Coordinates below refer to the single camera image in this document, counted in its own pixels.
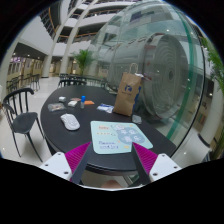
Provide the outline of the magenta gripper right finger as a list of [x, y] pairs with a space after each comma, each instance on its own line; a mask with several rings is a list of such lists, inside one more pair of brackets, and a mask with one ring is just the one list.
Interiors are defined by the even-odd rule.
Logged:
[[140, 183], [143, 185], [149, 184], [149, 173], [158, 155], [137, 143], [132, 143], [131, 154], [136, 165]]

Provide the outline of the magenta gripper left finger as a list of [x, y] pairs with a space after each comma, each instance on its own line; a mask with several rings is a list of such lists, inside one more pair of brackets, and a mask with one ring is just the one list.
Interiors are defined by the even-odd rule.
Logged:
[[90, 157], [91, 143], [80, 145], [65, 154], [66, 160], [72, 172], [71, 182], [79, 184], [82, 174], [86, 168], [88, 159]]

